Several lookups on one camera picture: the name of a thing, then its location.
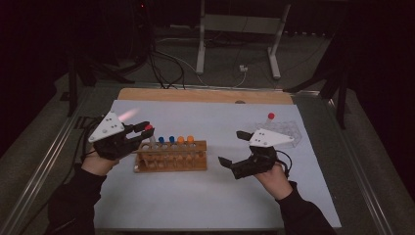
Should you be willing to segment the wooden test tube rack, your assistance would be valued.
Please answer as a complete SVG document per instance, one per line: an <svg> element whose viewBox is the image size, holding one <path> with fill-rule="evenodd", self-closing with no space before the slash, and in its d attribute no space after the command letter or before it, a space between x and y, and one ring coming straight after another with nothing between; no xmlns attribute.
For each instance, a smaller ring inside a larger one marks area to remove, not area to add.
<svg viewBox="0 0 415 235"><path fill-rule="evenodd" d="M207 142L142 143L136 151L136 173L200 171L208 169Z"/></svg>

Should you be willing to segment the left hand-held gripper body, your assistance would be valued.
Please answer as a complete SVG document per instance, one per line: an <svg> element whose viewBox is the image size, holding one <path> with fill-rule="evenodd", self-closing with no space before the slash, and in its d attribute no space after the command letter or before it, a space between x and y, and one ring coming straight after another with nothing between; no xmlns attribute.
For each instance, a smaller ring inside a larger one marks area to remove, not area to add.
<svg viewBox="0 0 415 235"><path fill-rule="evenodd" d="M88 137L88 142L104 159L117 160L136 151L140 140L126 137L135 130L135 125L125 125L114 112L108 112Z"/></svg>

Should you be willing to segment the white table cover sheet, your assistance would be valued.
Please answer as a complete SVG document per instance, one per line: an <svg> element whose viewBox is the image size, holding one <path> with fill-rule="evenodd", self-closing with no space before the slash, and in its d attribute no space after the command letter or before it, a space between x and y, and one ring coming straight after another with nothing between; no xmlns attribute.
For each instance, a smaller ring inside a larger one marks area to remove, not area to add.
<svg viewBox="0 0 415 235"><path fill-rule="evenodd" d="M283 225L278 204L252 176L235 179L220 158L233 162L251 151L237 138L253 132L270 113L303 128L295 105L145 102L116 100L125 123L149 121L156 136L192 135L207 142L207 170L136 173L135 159L112 169L95 206L95 226L114 230L257 230Z"/></svg>

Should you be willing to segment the dark equipment tower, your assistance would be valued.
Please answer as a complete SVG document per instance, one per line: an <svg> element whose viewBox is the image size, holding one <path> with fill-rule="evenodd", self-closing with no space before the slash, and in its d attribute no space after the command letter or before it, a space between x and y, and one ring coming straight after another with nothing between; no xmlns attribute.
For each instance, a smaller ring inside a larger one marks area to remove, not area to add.
<svg viewBox="0 0 415 235"><path fill-rule="evenodd" d="M130 55L141 65L146 62L153 46L153 28L147 0L129 0L132 14L132 45Z"/></svg>

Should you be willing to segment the clear plastic tube rack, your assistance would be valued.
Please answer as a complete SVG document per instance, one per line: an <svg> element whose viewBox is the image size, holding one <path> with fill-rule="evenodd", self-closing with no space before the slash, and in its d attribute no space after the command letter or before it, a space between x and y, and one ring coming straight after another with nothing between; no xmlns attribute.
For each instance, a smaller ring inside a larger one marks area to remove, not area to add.
<svg viewBox="0 0 415 235"><path fill-rule="evenodd" d="M254 125L256 129L264 128L270 131L278 132L287 136L290 136L293 141L290 143L281 143L277 144L276 147L278 149L289 149L289 148L296 148L298 143L300 142L302 136L300 130L297 126L295 121L270 121L264 123L256 123Z"/></svg>

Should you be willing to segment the wooden table board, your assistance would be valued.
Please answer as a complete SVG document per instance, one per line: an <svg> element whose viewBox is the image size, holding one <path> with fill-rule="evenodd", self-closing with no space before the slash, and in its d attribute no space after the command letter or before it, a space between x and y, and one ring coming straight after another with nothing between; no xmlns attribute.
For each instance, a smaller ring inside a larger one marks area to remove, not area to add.
<svg viewBox="0 0 415 235"><path fill-rule="evenodd" d="M279 91L122 88L119 91L117 98L119 100L134 101L172 101L276 105L294 104L289 94Z"/></svg>

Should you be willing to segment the black stand legs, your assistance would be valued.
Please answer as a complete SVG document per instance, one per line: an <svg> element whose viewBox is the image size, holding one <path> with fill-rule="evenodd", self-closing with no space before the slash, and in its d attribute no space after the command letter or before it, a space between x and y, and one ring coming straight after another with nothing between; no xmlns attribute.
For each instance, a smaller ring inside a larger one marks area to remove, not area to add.
<svg viewBox="0 0 415 235"><path fill-rule="evenodd" d="M97 70L105 74L111 79L124 84L131 84L128 80L115 71L112 71L98 63L88 55L82 54L68 54L68 69L69 69L69 113L71 117L78 106L77 81L80 80L85 86L94 86L98 79L95 77L93 70Z"/></svg>
<svg viewBox="0 0 415 235"><path fill-rule="evenodd" d="M350 54L347 49L347 39L341 33L335 33L327 47L313 76L290 88L284 88L284 92L298 93L305 88L325 80L325 84L319 91L322 99L332 99L338 93L336 120L342 129L345 129L346 110L346 86L348 80L348 66Z"/></svg>

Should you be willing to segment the white metal stand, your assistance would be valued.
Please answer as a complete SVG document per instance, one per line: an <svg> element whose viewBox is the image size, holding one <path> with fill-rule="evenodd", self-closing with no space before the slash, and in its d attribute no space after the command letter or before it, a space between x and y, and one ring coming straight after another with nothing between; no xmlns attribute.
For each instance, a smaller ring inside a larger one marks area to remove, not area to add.
<svg viewBox="0 0 415 235"><path fill-rule="evenodd" d="M279 47L287 17L291 9L290 3L283 5L283 10L278 18L263 18L251 16L234 16L208 14L206 12L206 0L201 0L200 7L200 36L199 49L196 63L196 74L203 74L205 68L205 33L207 30L225 32L246 32L259 34L273 34L274 42L267 48L267 57L271 74L274 79L281 78L281 72L277 61L277 49Z"/></svg>

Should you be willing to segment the person's right hand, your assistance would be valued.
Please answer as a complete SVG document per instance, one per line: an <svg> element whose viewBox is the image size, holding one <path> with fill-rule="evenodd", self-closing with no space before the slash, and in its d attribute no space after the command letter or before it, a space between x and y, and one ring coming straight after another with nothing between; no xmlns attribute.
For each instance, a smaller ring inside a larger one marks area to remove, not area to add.
<svg viewBox="0 0 415 235"><path fill-rule="evenodd" d="M285 176L280 164L275 164L267 172L258 173L254 177L276 200L283 200L293 192L293 187Z"/></svg>

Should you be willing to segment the person's left hand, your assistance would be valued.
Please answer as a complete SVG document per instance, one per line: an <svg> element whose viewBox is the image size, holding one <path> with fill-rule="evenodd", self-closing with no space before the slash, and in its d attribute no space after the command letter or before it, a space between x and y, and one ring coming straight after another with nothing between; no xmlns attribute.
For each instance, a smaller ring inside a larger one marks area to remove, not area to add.
<svg viewBox="0 0 415 235"><path fill-rule="evenodd" d="M81 168L89 173L106 176L110 170L119 164L119 160L108 160L101 158L94 148L86 155Z"/></svg>

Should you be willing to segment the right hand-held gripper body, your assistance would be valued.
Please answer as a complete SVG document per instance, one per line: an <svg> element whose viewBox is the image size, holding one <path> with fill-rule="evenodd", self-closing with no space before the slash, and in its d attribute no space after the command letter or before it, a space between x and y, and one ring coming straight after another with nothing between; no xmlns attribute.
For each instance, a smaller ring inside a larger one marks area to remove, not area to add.
<svg viewBox="0 0 415 235"><path fill-rule="evenodd" d="M243 161L232 163L229 168L236 179L245 178L258 173L267 172L276 163L283 166L284 174L289 176L292 167L291 158L286 155L290 164L286 164L277 157L277 144L290 143L293 139L290 136L260 128L252 133L253 137L249 142L250 156Z"/></svg>

